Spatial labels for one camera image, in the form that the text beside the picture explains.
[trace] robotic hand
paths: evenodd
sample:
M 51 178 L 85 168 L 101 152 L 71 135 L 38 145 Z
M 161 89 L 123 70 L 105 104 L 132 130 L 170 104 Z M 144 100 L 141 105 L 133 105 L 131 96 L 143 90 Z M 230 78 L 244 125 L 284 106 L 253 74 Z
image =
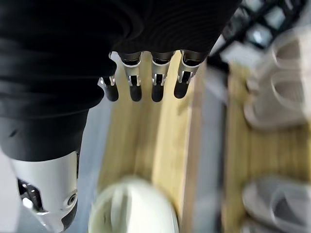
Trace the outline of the robotic hand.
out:
M 240 0 L 0 1 L 0 144 L 20 198 L 52 232 L 77 210 L 77 150 L 89 108 L 119 97 L 116 51 L 130 97 L 141 99 L 140 54 L 150 51 L 152 99 L 182 50 L 174 95 L 183 98 Z M 102 78 L 104 92 L 97 85 Z

